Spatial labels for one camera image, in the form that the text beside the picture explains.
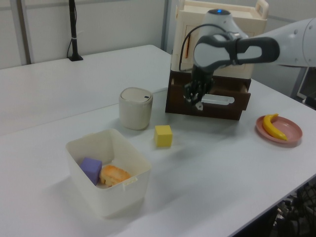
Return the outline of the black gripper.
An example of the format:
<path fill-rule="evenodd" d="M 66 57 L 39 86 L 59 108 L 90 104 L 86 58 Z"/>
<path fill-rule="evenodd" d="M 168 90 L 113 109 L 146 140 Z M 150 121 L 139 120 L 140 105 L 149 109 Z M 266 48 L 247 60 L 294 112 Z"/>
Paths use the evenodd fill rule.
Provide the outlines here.
<path fill-rule="evenodd" d="M 213 72 L 206 73 L 198 66 L 193 65 L 191 76 L 192 82 L 184 85 L 183 97 L 187 104 L 195 105 L 197 99 L 201 101 L 203 96 L 213 87 Z M 197 94 L 194 92 L 194 87 L 198 87 Z"/>

